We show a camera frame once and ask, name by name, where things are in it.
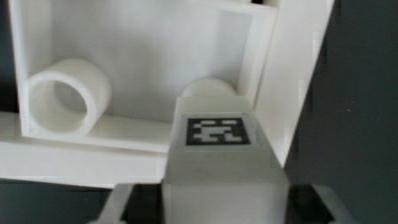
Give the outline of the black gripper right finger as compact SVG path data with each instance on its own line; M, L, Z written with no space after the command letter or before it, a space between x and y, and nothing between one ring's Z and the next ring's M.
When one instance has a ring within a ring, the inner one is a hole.
M356 224L356 218L330 186L305 184L290 187L287 224Z

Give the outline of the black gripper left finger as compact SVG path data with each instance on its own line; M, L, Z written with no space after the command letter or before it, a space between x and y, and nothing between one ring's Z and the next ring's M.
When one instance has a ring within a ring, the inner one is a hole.
M118 184L97 219L88 224L163 224L159 184Z

